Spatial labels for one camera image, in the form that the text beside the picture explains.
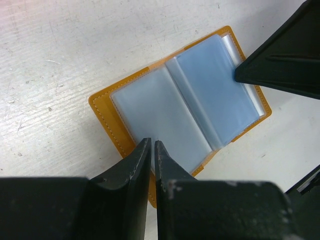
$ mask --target white table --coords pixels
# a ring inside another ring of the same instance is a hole
[[[230,25],[250,55],[303,0],[0,1],[0,177],[88,176],[121,159],[88,97]],[[198,179],[288,190],[319,163],[320,102],[262,88],[273,114]],[[157,238],[147,210],[145,239]]]

